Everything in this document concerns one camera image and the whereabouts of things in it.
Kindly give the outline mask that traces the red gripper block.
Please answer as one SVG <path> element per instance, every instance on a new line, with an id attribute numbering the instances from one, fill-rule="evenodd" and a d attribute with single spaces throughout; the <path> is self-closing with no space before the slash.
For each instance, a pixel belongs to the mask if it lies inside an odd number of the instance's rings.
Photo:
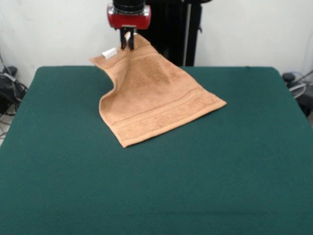
<path id="1" fill-rule="evenodd" d="M 131 28 L 128 38 L 128 46 L 130 50 L 134 49 L 134 32 L 137 29 L 147 29 L 151 22 L 151 7 L 144 5 L 144 8 L 138 13 L 129 13 L 118 11 L 112 3 L 107 6 L 107 17 L 109 25 L 112 28 L 120 29 L 121 49 L 124 50 L 127 46 L 125 38 L 125 29 Z"/>

